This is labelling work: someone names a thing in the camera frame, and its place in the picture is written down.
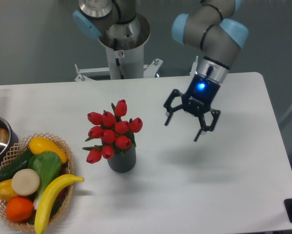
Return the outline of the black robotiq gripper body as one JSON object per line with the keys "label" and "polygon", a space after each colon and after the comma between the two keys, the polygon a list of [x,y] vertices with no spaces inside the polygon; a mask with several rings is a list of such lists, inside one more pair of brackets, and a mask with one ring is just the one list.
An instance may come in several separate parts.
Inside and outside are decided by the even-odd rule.
{"label": "black robotiq gripper body", "polygon": [[220,84],[196,74],[187,91],[182,95],[183,110],[194,116],[210,111],[211,103],[219,88]]}

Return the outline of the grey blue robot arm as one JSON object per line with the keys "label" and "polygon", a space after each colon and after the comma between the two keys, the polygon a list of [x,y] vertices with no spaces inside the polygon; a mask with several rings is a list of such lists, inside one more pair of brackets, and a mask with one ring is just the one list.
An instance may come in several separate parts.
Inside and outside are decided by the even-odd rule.
{"label": "grey blue robot arm", "polygon": [[[185,93],[175,89],[164,103],[167,117],[183,110],[199,120],[200,133],[211,132],[220,111],[211,107],[248,37],[248,29],[232,20],[239,0],[203,0],[193,15],[181,14],[172,25],[177,42],[201,50],[204,57],[191,70]],[[82,33],[105,47],[111,79],[144,78],[144,45],[150,25],[134,0],[81,0],[73,20]]]}

